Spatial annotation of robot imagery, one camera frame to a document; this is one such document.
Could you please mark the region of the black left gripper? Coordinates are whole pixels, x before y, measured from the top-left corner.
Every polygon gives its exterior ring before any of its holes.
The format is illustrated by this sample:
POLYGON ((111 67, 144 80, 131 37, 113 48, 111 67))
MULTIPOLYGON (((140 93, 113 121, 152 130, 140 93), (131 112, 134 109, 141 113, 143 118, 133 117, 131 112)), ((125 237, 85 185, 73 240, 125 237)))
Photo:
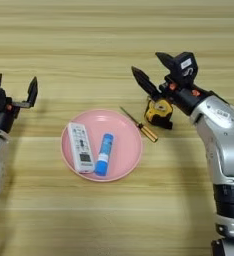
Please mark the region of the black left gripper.
POLYGON ((18 117, 21 108, 33 107, 38 95, 38 81, 34 77, 28 88, 27 102, 13 102, 8 99, 6 104, 0 109, 0 130, 9 133, 12 129, 14 120, 18 117))

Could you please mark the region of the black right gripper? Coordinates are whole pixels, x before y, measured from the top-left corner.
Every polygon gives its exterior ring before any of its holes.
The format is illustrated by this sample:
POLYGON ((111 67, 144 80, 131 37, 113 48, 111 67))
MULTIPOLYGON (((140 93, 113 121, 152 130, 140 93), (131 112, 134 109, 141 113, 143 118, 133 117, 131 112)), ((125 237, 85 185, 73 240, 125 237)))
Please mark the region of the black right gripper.
MULTIPOLYGON (((171 55, 163 52, 156 52, 155 55, 168 70, 172 71, 175 68, 175 61, 171 55)), ((186 115, 190 115, 203 100, 211 95, 209 91, 205 91, 195 85, 191 87, 179 86, 168 77, 165 77, 165 82, 159 86, 159 92, 142 70, 134 66, 131 67, 131 70, 138 85, 152 100, 158 100, 161 92, 161 96, 164 99, 174 104, 186 115)))

